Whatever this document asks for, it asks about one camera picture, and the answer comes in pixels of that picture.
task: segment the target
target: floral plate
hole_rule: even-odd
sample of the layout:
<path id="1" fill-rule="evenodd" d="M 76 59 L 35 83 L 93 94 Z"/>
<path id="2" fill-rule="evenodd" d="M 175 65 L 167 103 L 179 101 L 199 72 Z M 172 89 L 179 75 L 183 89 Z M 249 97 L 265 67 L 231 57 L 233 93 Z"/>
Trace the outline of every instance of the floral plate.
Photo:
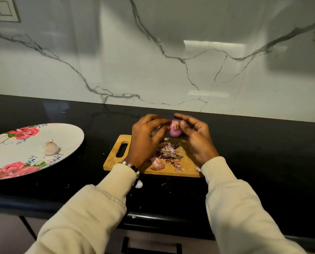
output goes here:
<path id="1" fill-rule="evenodd" d="M 77 150 L 83 139 L 82 129 L 64 123 L 28 126 L 0 134 L 0 180 L 54 165 Z M 49 142 L 57 145 L 51 153 L 45 151 Z"/>

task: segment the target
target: kitchen counter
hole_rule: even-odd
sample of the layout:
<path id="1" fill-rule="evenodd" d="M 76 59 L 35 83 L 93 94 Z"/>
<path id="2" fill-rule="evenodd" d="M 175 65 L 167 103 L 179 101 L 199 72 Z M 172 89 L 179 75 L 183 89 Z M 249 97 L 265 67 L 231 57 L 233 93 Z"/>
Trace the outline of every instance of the kitchen counter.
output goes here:
<path id="1" fill-rule="evenodd" d="M 131 134 L 147 113 L 171 119 L 174 112 L 0 95 L 0 133 L 41 123 L 70 123 L 85 133 L 81 147 L 58 164 L 0 180 L 0 212 L 50 218 L 84 185 L 108 174 L 102 166 L 120 134 Z M 209 125 L 220 155 L 252 186 L 284 235 L 315 252 L 315 123 L 184 113 Z M 140 180 L 143 187 L 129 192 L 119 228 L 214 239 L 204 178 L 143 174 Z"/>

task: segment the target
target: switch plate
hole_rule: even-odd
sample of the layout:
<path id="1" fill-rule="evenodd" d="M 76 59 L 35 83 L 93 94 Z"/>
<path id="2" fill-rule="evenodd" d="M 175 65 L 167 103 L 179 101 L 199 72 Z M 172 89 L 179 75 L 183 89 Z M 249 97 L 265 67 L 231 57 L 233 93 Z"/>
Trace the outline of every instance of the switch plate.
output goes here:
<path id="1" fill-rule="evenodd" d="M 0 21 L 20 21 L 14 0 L 0 0 Z"/>

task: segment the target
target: ribbed cuff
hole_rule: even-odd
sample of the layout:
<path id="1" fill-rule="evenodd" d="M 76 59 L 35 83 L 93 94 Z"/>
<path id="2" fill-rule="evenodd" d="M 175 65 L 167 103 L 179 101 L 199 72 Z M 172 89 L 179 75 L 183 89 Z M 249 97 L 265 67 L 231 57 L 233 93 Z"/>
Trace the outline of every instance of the ribbed cuff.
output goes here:
<path id="1" fill-rule="evenodd" d="M 110 173 L 96 186 L 115 199 L 126 203 L 126 195 L 137 176 L 134 170 L 124 164 L 116 164 Z"/>
<path id="2" fill-rule="evenodd" d="M 236 180 L 224 157 L 215 157 L 207 161 L 201 168 L 211 192 L 219 184 Z"/>

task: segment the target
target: person's left hand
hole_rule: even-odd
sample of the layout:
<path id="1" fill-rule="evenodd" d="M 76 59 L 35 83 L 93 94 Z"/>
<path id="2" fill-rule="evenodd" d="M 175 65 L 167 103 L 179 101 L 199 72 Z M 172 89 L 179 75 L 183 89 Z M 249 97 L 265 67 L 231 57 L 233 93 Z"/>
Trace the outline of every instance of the person's left hand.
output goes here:
<path id="1" fill-rule="evenodd" d="M 155 151 L 164 135 L 170 130 L 170 119 L 163 119 L 158 115 L 148 114 L 141 118 L 132 128 L 132 140 L 127 157 L 124 159 L 139 168 Z M 154 136 L 152 131 L 162 126 Z"/>

